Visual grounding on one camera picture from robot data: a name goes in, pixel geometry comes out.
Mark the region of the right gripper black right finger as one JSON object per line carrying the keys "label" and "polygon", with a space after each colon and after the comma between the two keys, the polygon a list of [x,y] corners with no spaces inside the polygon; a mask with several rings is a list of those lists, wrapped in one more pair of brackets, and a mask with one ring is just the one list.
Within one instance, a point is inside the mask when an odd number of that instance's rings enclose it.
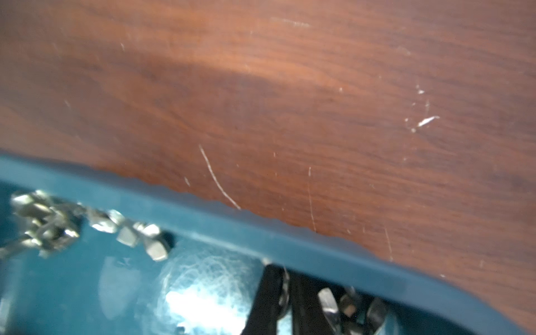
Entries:
{"label": "right gripper black right finger", "polygon": [[322,310],[318,293],[321,282],[298,272],[290,272],[290,305],[292,311],[292,334],[333,334]]}

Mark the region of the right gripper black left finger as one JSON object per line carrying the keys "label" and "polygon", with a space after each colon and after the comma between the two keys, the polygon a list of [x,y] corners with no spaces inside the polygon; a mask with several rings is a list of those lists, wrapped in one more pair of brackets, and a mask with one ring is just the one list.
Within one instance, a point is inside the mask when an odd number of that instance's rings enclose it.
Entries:
{"label": "right gripper black left finger", "polygon": [[248,315],[242,335],[275,335],[282,307],[285,269],[267,265],[262,273],[258,290]]}

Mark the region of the teal plastic storage box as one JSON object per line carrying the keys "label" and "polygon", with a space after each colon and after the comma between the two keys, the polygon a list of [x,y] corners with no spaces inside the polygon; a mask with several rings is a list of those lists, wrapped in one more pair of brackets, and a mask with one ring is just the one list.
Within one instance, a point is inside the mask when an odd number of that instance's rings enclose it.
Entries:
{"label": "teal plastic storage box", "polygon": [[395,315],[392,334],[520,334],[504,315],[444,281],[382,261],[357,244],[264,219],[161,186],[58,161],[1,153],[1,224],[15,193],[40,191],[176,237],[266,260],[289,272],[377,297]]}

